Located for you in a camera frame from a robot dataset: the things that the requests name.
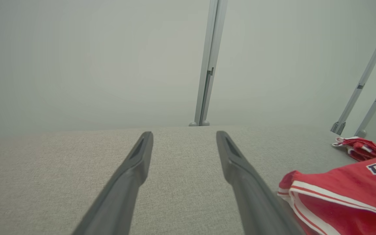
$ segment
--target beige upholstery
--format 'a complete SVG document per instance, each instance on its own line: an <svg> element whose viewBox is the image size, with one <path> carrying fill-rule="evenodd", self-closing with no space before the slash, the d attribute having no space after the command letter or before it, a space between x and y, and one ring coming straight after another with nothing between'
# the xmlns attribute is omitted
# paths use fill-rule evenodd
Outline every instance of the beige upholstery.
<svg viewBox="0 0 376 235"><path fill-rule="evenodd" d="M275 191L292 170L354 162L335 134L304 126L61 132L0 140L0 235L70 234L143 131L154 145L130 234L241 234L215 132L224 130Z"/></svg>

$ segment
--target metal bracket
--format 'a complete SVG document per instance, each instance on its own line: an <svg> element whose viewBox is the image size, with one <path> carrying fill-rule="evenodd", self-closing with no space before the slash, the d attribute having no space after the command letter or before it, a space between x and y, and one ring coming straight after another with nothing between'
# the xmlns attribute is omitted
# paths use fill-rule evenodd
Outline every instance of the metal bracket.
<svg viewBox="0 0 376 235"><path fill-rule="evenodd" d="M338 126L339 126L339 122L335 122L332 126L332 129L330 129L330 131L336 133L336 129Z"/></svg>
<svg viewBox="0 0 376 235"><path fill-rule="evenodd" d="M342 123L342 124L339 126L339 130L337 130L337 134L338 134L338 135L341 135L341 134L342 134L343 128L345 128L345 126L346 126L346 122Z"/></svg>

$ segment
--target white stripe trim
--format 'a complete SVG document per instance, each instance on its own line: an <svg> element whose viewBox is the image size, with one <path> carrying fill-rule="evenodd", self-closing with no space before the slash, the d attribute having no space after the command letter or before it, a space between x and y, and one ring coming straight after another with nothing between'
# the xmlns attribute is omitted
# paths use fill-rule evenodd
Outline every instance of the white stripe trim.
<svg viewBox="0 0 376 235"><path fill-rule="evenodd" d="M284 194L276 194L276 195L282 197L282 199L290 197L289 195L284 195Z"/></svg>
<svg viewBox="0 0 376 235"><path fill-rule="evenodd" d="M296 211L296 208L293 206L293 210L295 214L311 229L314 231L320 233L320 234L326 234L326 235L340 235L340 233L333 228L330 224L326 223L324 220L320 219L318 216L316 216L312 211L310 211L300 200L300 197L298 196L298 193L292 193L292 200L294 204L297 206L298 210L303 214L306 218L302 217L298 211ZM322 229L324 232L313 226L311 223L308 222L311 221L316 226L318 226L320 229Z"/></svg>
<svg viewBox="0 0 376 235"><path fill-rule="evenodd" d="M290 189L281 189L281 188L278 188L278 192L280 193L288 193L290 191Z"/></svg>
<svg viewBox="0 0 376 235"><path fill-rule="evenodd" d="M360 138L359 136L353 136L353 137L349 137L349 138L343 138L344 140L352 140L352 139L357 139L357 138Z"/></svg>
<svg viewBox="0 0 376 235"><path fill-rule="evenodd" d="M357 209L362 209L362 210L368 210L368 211L372 211L372 212L376 213L376 207L370 206L368 204L365 204L363 202L357 201L355 199L351 199L351 198L346 197L346 196L338 195L338 194L336 194L334 192L331 192L331 191L329 191L327 189L323 189L323 188L320 188L318 186L315 186L315 185L312 185L312 184L309 184L309 183L305 183L305 182L301 182L301 181L295 180L292 183L292 186L297 186L297 187L309 189L309 190L315 191L317 193L320 193L322 195L331 196L331 197L333 197L335 199L342 200L344 202L337 201L335 199L324 197L324 196L321 196L321 195L318 195L318 194L315 194L315 193L311 193L311 192L308 192L308 191L304 191L304 190L301 190L301 189L291 188L290 192L291 191L298 192L298 193L302 193L302 194L305 194L305 195L313 196L313 197L316 197L316 198L319 198L319 199L322 199L322 200L325 200L325 201L329 201L329 202L334 202L334 203L337 203L337 204L341 204L341 205L344 205L344 206L347 206L347 207L352 207L352 208L357 208Z"/></svg>
<svg viewBox="0 0 376 235"><path fill-rule="evenodd" d="M361 149L367 151L368 153L372 152L372 149L368 148L366 145L362 146Z"/></svg>
<svg viewBox="0 0 376 235"><path fill-rule="evenodd" d="M288 202L288 204L291 206L291 197L285 196L285 195L278 195L280 196L285 202Z"/></svg>
<svg viewBox="0 0 376 235"><path fill-rule="evenodd" d="M353 147L349 146L349 145L346 145L346 148L348 149L348 154L350 155L352 151L355 152L355 149L353 149Z"/></svg>

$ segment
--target red fabric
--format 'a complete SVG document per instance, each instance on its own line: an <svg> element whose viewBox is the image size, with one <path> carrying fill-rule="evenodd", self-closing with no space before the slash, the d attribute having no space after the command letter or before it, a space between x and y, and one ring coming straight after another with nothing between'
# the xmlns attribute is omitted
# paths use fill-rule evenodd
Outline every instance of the red fabric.
<svg viewBox="0 0 376 235"><path fill-rule="evenodd" d="M334 143L333 146L346 146L349 155L359 162L376 158L376 143L370 140L360 137L336 138L336 140L339 142Z"/></svg>
<svg viewBox="0 0 376 235"><path fill-rule="evenodd" d="M307 235L319 235L318 232L314 231L313 229L311 229L309 226L306 225L306 223L304 223L302 220L300 220L297 215L294 216L295 219L298 221L298 224L301 226L301 228L303 229L303 231L307 234Z"/></svg>
<svg viewBox="0 0 376 235"><path fill-rule="evenodd" d="M352 146L361 142L353 141ZM284 200L294 200L298 196L306 209L334 228L328 230L326 226L320 226L323 223L316 223L311 217L305 217L304 207L299 210L299 204L295 199L296 214L304 216L303 221L320 229L321 234L337 234L337 231L341 235L376 235L376 157L323 174L302 174L293 171L285 175L279 187L278 194Z"/></svg>

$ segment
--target red jersey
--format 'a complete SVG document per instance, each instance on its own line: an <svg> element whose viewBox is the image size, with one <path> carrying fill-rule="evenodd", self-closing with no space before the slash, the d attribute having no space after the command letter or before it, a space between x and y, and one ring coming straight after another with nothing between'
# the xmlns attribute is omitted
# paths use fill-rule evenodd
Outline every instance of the red jersey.
<svg viewBox="0 0 376 235"><path fill-rule="evenodd" d="M362 162L376 158L376 143L361 137L342 138L336 137L333 146L344 146L348 149L348 154L353 159Z"/></svg>
<svg viewBox="0 0 376 235"><path fill-rule="evenodd" d="M376 235L376 158L323 174L290 172L278 196L319 234Z"/></svg>

